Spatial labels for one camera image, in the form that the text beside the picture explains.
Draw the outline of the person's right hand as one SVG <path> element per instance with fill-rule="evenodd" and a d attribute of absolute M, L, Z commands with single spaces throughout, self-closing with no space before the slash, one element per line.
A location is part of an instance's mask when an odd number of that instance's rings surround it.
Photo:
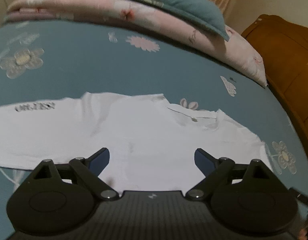
<path fill-rule="evenodd" d="M 298 233 L 298 240 L 308 240 L 308 228 L 303 228 Z"/>

